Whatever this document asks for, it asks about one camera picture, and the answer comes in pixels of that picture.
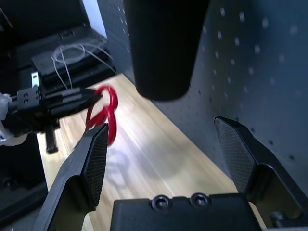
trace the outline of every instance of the black pegboard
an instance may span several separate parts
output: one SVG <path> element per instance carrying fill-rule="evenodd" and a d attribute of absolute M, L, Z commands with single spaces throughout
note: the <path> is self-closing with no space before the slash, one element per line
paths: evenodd
<path fill-rule="evenodd" d="M 133 81 L 123 2 L 99 4 L 117 70 Z M 174 102 L 154 102 L 226 173 L 213 117 L 238 120 L 306 195 L 307 12 L 306 0 L 211 1 L 189 92 Z"/>

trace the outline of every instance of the wooden surface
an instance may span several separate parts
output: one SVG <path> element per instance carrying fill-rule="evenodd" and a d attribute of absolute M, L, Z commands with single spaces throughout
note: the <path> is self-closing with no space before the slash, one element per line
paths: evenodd
<path fill-rule="evenodd" d="M 119 98 L 115 113 L 118 131 L 107 151 L 100 204 L 86 217 L 83 231 L 108 231 L 116 199 L 237 192 L 233 182 L 149 100 L 142 98 L 125 76 L 104 83 L 112 85 Z M 97 103 L 93 115 L 109 102 L 107 95 Z M 61 129 L 56 131 L 59 152 L 53 155 L 45 153 L 45 137 L 38 135 L 48 187 L 84 132 L 85 117 L 86 112 L 82 112 L 60 121 Z"/>

